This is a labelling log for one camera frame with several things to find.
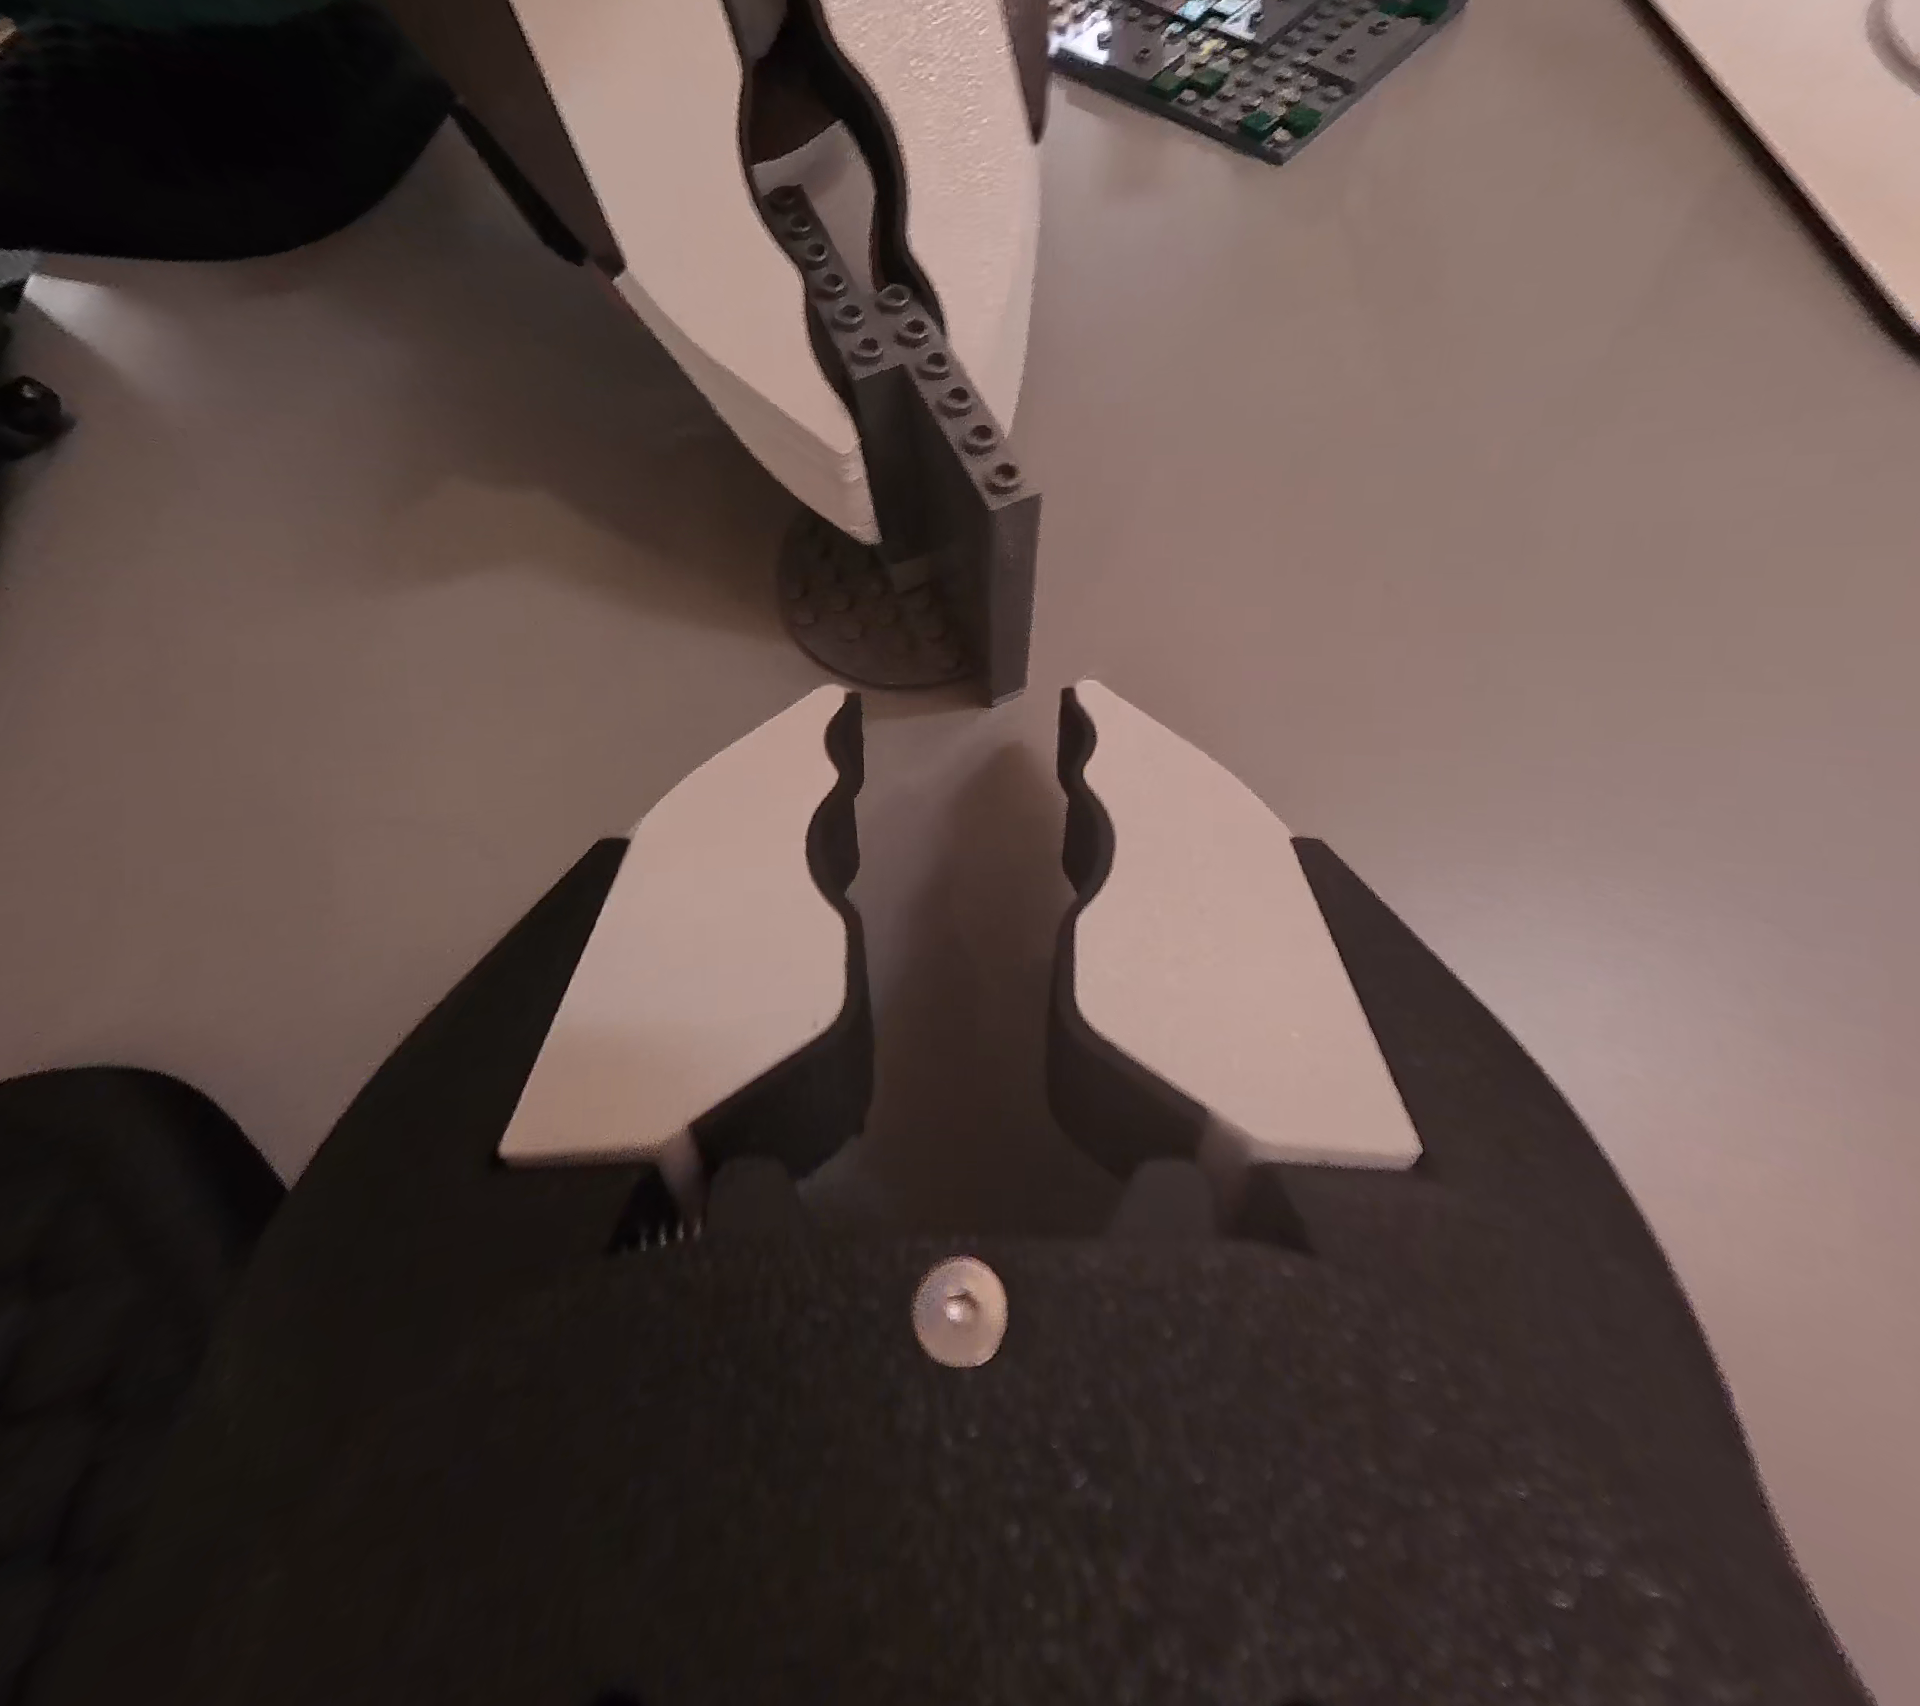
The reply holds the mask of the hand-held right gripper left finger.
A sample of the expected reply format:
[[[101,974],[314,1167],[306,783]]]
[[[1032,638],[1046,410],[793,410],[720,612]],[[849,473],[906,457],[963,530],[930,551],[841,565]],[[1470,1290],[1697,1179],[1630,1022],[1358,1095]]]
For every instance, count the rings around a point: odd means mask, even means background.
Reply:
[[[805,1182],[866,1131],[863,720],[863,697],[826,683],[628,836],[497,1145],[517,1170],[634,1167],[614,1250],[697,1238],[728,1166]]]

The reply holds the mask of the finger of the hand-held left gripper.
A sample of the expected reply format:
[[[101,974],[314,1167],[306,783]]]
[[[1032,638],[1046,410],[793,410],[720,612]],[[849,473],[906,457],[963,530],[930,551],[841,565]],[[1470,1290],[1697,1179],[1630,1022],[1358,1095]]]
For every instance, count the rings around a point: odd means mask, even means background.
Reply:
[[[508,4],[610,230],[616,293],[772,479],[855,542],[878,542],[805,273],[751,177],[749,73],[724,0]]]
[[[1005,0],[808,0],[874,182],[866,262],[930,304],[1015,426],[1040,255],[1040,149]]]

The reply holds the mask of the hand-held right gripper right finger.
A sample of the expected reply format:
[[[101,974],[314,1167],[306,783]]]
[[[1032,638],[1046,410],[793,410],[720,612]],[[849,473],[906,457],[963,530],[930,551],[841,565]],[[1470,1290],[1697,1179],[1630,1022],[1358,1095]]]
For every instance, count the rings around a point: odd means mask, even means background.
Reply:
[[[1405,1093],[1285,819],[1104,681],[1061,695],[1069,879],[1046,1100],[1094,1166],[1150,1167],[1213,1231],[1307,1240],[1299,1170],[1407,1173]]]

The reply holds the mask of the dark grey half-round plate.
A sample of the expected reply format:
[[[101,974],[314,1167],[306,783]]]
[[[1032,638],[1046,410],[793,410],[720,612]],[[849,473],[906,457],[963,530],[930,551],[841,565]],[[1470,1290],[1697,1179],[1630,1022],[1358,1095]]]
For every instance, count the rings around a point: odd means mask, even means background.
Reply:
[[[776,606],[794,644],[832,677],[877,690],[959,685],[977,658],[940,575],[894,570],[810,508],[780,537]]]

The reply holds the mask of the grey stepped brick wall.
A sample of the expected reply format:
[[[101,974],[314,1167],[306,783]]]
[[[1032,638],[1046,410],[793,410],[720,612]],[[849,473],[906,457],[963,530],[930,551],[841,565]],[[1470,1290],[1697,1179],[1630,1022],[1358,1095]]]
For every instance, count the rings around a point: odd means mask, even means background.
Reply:
[[[1012,456],[985,387],[932,307],[905,281],[856,286],[812,200],[767,194],[772,232],[800,268],[812,342],[851,402],[886,565],[938,573],[973,644],[971,685],[999,705],[1028,685],[1038,602],[1040,489]]]

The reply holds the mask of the white tray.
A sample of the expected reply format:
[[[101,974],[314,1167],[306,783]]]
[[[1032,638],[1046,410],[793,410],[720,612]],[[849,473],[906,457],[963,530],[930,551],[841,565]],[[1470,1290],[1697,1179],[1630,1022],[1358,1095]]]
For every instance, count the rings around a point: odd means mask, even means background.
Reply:
[[[1916,0],[1646,4],[1916,332]]]

